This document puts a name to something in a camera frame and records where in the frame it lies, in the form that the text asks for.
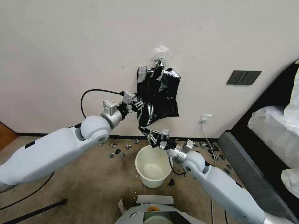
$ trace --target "orange circle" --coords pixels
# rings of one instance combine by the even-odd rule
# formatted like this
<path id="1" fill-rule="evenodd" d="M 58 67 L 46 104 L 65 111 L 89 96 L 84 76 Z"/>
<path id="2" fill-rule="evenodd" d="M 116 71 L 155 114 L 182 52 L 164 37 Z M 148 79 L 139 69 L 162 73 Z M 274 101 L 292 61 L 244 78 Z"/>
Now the orange circle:
<path id="1" fill-rule="evenodd" d="M 160 209 L 157 206 L 149 206 L 146 210 L 147 212 L 159 211 Z"/>

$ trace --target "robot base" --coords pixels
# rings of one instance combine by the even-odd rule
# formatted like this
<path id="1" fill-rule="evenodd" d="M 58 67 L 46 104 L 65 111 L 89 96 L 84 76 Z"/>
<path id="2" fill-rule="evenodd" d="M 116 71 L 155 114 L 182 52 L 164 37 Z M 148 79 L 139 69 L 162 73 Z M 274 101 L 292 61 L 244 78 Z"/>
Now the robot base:
<path id="1" fill-rule="evenodd" d="M 206 224 L 163 204 L 142 204 L 125 211 L 115 224 Z"/>

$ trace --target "white tape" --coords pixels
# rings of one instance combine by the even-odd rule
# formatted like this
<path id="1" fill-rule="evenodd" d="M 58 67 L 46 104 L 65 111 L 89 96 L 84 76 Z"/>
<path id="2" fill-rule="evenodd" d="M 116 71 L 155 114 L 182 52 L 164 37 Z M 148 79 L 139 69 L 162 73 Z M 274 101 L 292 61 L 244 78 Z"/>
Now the white tape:
<path id="1" fill-rule="evenodd" d="M 136 201 L 138 204 L 173 204 L 172 196 L 164 196 L 164 195 L 138 195 L 138 199 Z"/>
<path id="2" fill-rule="evenodd" d="M 167 52 L 169 51 L 168 47 L 158 44 L 156 48 L 154 48 L 154 53 L 153 53 L 153 60 L 156 60 L 157 58 L 167 58 Z"/>

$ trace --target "white power cord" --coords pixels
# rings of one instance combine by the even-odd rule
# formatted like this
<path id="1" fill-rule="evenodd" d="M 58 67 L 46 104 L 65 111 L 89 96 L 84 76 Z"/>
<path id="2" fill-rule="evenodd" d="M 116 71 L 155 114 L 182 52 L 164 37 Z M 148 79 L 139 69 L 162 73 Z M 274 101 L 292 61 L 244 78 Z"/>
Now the white power cord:
<path id="1" fill-rule="evenodd" d="M 202 124 L 204 124 L 204 123 L 205 122 L 200 122 L 200 130 L 202 131 L 203 136 L 205 137 L 205 139 L 207 140 L 207 142 L 210 145 L 210 148 L 211 148 L 211 151 L 212 151 L 212 154 L 213 154 L 213 158 L 214 158 L 214 166 L 216 166 L 216 158 L 215 158 L 215 155 L 214 155 L 213 148 L 211 146 L 211 143 L 209 142 L 209 140 L 207 139 L 207 137 L 205 136 L 205 134 L 203 133 L 203 130 L 202 130 Z M 213 199 L 212 199 L 212 197 L 211 197 L 211 214 L 212 214 L 212 224 L 214 224 L 214 211 L 213 211 Z"/>

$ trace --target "black cable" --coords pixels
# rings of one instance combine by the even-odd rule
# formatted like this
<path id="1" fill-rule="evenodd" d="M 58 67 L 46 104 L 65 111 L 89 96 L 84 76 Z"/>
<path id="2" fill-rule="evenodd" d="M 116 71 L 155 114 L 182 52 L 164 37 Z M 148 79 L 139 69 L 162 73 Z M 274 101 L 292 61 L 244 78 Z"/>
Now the black cable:
<path id="1" fill-rule="evenodd" d="M 122 92 L 118 93 L 118 92 L 113 92 L 113 91 L 109 91 L 109 90 L 102 90 L 102 89 L 91 89 L 91 90 L 87 90 L 85 93 L 83 93 L 83 95 L 81 97 L 81 102 L 80 102 L 80 104 L 81 104 L 81 111 L 82 111 L 82 114 L 83 114 L 84 118 L 86 118 L 86 116 L 85 116 L 85 114 L 83 112 L 83 106 L 82 106 L 83 98 L 84 98 L 84 96 L 85 96 L 86 93 L 91 92 L 91 91 L 109 92 L 109 93 L 114 93 L 114 94 L 122 95 Z"/>
<path id="2" fill-rule="evenodd" d="M 6 209 L 6 208 L 9 208 L 9 207 L 11 207 L 11 206 L 13 206 L 13 205 L 15 205 L 15 204 L 17 204 L 17 203 L 19 203 L 19 202 L 21 202 L 21 201 L 27 199 L 27 198 L 29 198 L 30 196 L 34 195 L 36 192 L 38 192 L 40 189 L 42 189 L 42 188 L 49 182 L 49 180 L 51 179 L 51 177 L 53 176 L 54 173 L 55 173 L 55 171 L 50 175 L 50 177 L 46 180 L 46 182 L 45 182 L 42 186 L 40 186 L 39 189 L 37 189 L 36 191 L 34 191 L 33 193 L 29 194 L 28 196 L 26 196 L 26 197 L 24 197 L 24 198 L 22 198 L 22 199 L 20 199 L 20 200 L 18 200 L 18 201 L 16 201 L 16 202 L 10 204 L 10 205 L 7 205 L 7 206 L 5 206 L 5 207 L 0 208 L 0 211 L 1 211 L 1 210 L 4 210 L 4 209 Z"/>
<path id="3" fill-rule="evenodd" d="M 228 224 L 227 217 L 226 217 L 226 210 L 224 210 L 224 216 L 225 216 L 225 222 L 226 222 L 226 224 Z"/>
<path id="4" fill-rule="evenodd" d="M 171 165 L 171 162 L 170 162 L 170 158 L 168 157 L 168 161 L 169 161 L 169 165 L 170 165 L 170 167 L 171 167 L 171 169 L 172 169 L 172 171 L 176 174 L 176 175 L 184 175 L 186 172 L 183 172 L 183 173 L 180 173 L 180 174 L 178 174 L 176 171 L 174 171 L 174 169 L 173 169 L 173 167 L 172 167 L 172 165 Z"/>

